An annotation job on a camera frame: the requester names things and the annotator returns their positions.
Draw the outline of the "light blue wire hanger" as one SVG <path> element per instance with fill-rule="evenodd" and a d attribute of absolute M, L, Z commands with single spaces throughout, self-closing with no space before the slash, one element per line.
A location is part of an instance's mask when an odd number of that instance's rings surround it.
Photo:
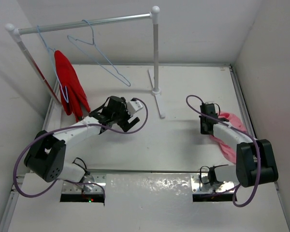
<path fill-rule="evenodd" d="M 89 21 L 83 19 L 82 22 L 84 22 L 87 26 L 91 29 L 91 42 L 81 40 L 79 38 L 75 38 L 71 35 L 67 35 L 68 41 L 75 46 L 83 55 L 88 57 L 91 61 L 96 63 L 98 66 L 100 66 L 102 69 L 104 69 L 107 73 L 109 73 L 111 76 L 116 78 L 118 81 L 123 83 L 124 85 L 131 87 L 131 82 L 129 79 L 124 76 L 122 73 L 119 72 L 119 70 L 116 68 L 116 66 L 109 60 L 109 58 L 99 49 L 99 47 L 95 43 L 95 36 L 94 36 L 94 28 L 89 23 Z M 83 49 L 80 44 L 86 44 L 88 46 L 91 46 L 105 61 L 108 66 L 113 68 L 114 72 L 112 72 L 110 69 L 108 69 L 105 65 L 102 65 L 100 61 L 89 51 Z"/>

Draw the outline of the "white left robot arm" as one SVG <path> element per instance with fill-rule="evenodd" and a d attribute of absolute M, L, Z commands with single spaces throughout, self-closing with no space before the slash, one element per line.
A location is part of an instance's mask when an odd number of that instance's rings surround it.
<path fill-rule="evenodd" d="M 108 97 L 102 106 L 67 130 L 51 134 L 43 130 L 38 133 L 38 141 L 29 149 L 24 164 L 45 182 L 60 179 L 79 183 L 88 172 L 67 156 L 67 150 L 92 136 L 104 133 L 114 124 L 122 132 L 128 132 L 140 121 L 134 114 L 143 107 L 136 98 L 126 101 L 123 97 Z"/>

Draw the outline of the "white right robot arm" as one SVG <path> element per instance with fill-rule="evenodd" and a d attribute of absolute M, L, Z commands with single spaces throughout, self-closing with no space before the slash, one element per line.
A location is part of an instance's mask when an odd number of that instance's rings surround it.
<path fill-rule="evenodd" d="M 201 134 L 210 135 L 231 151 L 234 164 L 226 167 L 216 166 L 210 169 L 210 183 L 225 181 L 237 182 L 247 188 L 278 180 L 278 169 L 270 141 L 257 140 L 246 131 L 234 127 L 230 119 L 216 113 L 213 103 L 200 105 Z"/>

